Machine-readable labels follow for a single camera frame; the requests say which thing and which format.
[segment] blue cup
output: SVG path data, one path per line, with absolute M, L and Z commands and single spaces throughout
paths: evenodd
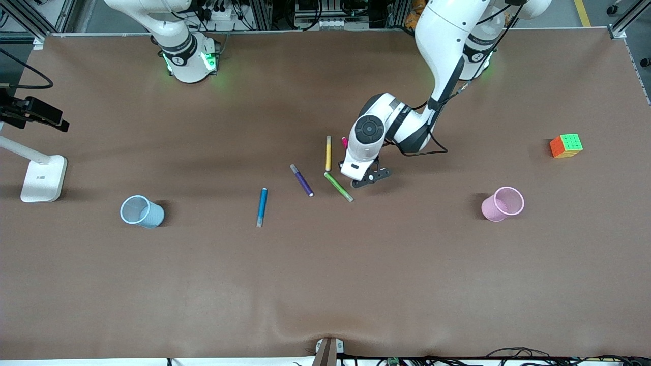
M 135 195 L 127 198 L 120 207 L 120 217 L 130 225 L 140 225 L 153 229 L 163 222 L 163 208 L 145 196 Z

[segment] marker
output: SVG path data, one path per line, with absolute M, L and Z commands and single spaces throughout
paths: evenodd
M 332 136 L 325 138 L 325 171 L 330 171 L 330 164 L 332 163 Z
M 312 197 L 314 195 L 314 192 L 312 191 L 312 188 L 310 188 L 310 185 L 305 181 L 305 178 L 303 178 L 303 175 L 301 175 L 301 172 L 298 171 L 296 165 L 292 164 L 289 166 L 289 168 L 294 172 L 296 179 L 298 179 L 298 182 L 301 184 L 301 187 L 303 187 L 303 190 L 305 190 L 305 193 L 307 193 L 308 196 Z
M 324 177 L 328 179 L 330 183 L 332 183 L 332 185 L 337 189 L 337 191 L 339 191 L 339 193 L 341 193 L 341 195 L 344 196 L 344 198 L 347 199 L 348 202 L 352 202 L 354 200 L 354 198 L 351 195 L 349 195 L 348 192 L 346 192 L 346 190 L 341 186 L 341 184 L 339 184 L 339 182 L 337 182 L 335 177 L 331 176 L 330 173 L 325 172 Z
M 256 227 L 262 227 L 262 220 L 264 219 L 264 208 L 267 206 L 267 189 L 262 188 L 260 192 L 260 205 L 258 206 L 258 223 Z

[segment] purple plastic cup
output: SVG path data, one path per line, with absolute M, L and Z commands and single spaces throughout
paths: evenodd
M 509 216 L 515 216 L 524 208 L 524 197 L 513 187 L 499 188 L 482 203 L 484 217 L 493 222 L 500 222 Z

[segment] green marker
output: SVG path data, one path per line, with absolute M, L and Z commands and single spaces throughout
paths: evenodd
M 328 179 L 330 183 L 332 183 L 332 185 L 337 189 L 337 191 L 339 191 L 339 193 L 341 193 L 341 195 L 344 196 L 344 198 L 347 199 L 348 202 L 352 202 L 354 200 L 354 198 L 351 195 L 349 195 L 348 192 L 346 192 L 346 190 L 341 186 L 341 184 L 339 184 L 339 182 L 337 182 L 335 177 L 331 176 L 330 173 L 325 172 L 324 177 Z

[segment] rubik's cube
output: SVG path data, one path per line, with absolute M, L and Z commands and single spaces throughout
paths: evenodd
M 569 158 L 583 150 L 578 134 L 560 135 L 549 143 L 554 158 Z

